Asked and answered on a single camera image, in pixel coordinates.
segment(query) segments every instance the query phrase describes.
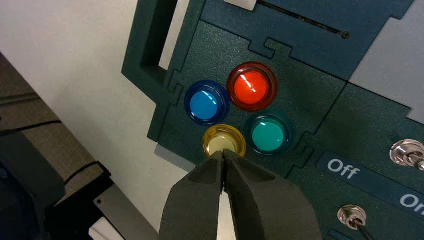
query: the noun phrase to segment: metal toggle switch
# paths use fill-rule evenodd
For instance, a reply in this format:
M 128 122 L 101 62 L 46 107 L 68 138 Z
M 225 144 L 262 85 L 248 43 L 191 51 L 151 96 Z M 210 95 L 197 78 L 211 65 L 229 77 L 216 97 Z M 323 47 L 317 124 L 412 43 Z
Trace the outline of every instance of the metal toggle switch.
M 424 145 L 412 139 L 400 140 L 391 146 L 390 159 L 398 165 L 424 171 Z
M 375 240 L 368 229 L 365 228 L 367 213 L 362 207 L 352 204 L 342 206 L 337 212 L 337 218 L 350 229 L 359 231 L 364 239 Z

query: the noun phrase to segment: yellow button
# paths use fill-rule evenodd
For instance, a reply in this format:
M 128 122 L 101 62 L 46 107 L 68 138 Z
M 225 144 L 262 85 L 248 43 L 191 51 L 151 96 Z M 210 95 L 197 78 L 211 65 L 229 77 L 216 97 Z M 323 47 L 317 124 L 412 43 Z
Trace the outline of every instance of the yellow button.
M 224 149 L 229 149 L 242 157 L 246 154 L 245 138 L 235 127 L 226 124 L 210 127 L 204 133 L 201 143 L 207 157 Z

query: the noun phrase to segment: wire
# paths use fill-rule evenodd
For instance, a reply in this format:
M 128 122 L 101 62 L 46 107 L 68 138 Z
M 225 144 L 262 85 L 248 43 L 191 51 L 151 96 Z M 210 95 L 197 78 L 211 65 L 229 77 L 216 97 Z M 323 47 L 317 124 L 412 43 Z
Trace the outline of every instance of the wire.
M 20 127 L 20 128 L 16 128 L 13 129 L 13 131 L 25 131 L 28 129 L 34 129 L 34 128 L 38 128 L 38 127 L 42 127 L 42 126 L 47 126 L 50 124 L 61 124 L 62 121 L 60 120 L 54 120 L 54 121 L 46 121 L 46 122 L 42 122 L 42 123 L 38 123 L 38 124 L 34 124 L 34 125 L 29 125 L 29 126 L 24 126 L 24 127 Z
M 105 169 L 105 167 L 99 162 L 99 161 L 93 161 L 93 162 L 90 162 L 89 164 L 87 164 L 87 165 L 85 165 L 85 166 L 83 166 L 83 167 L 81 167 L 80 169 L 78 169 L 76 172 L 74 172 L 74 173 L 72 173 L 72 175 L 70 175 L 66 180 L 65 180 L 65 182 L 64 182 L 64 184 L 65 184 L 65 186 L 73 179 L 73 178 L 75 178 L 75 176 L 77 176 L 78 174 L 80 174 L 80 173 L 82 173 L 82 172 L 84 172 L 84 170 L 86 170 L 86 169 L 88 169 L 89 167 L 91 167 L 91 166 L 94 166 L 94 165 L 99 165 L 103 170 Z

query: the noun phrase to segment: arcade button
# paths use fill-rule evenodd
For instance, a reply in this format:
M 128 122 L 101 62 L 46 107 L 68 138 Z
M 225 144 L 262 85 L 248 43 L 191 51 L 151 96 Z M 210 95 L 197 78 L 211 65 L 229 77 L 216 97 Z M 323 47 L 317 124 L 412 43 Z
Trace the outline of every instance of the arcade button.
M 258 153 L 272 155 L 285 150 L 291 142 L 288 120 L 279 112 L 260 112 L 252 116 L 246 126 L 247 140 Z
M 246 154 L 245 138 L 240 131 L 230 125 L 218 124 L 210 127 L 204 133 L 201 144 L 207 157 L 224 149 L 229 149 L 242 157 Z
M 212 125 L 227 117 L 230 99 L 219 83 L 203 80 L 188 89 L 184 104 L 188 116 L 196 123 Z
M 277 88 L 277 78 L 271 69 L 253 61 L 236 67 L 226 84 L 231 102 L 247 112 L 259 111 L 270 105 Z

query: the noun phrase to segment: red button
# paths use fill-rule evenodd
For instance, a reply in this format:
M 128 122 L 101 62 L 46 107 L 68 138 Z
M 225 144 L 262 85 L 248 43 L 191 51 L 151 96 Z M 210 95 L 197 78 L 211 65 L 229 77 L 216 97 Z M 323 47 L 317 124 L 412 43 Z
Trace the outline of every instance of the red button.
M 245 62 L 229 74 L 226 90 L 231 102 L 239 109 L 255 112 L 268 107 L 277 94 L 277 78 L 266 65 Z
M 257 104 L 268 91 L 268 81 L 258 72 L 248 71 L 238 76 L 234 85 L 235 96 L 245 104 Z

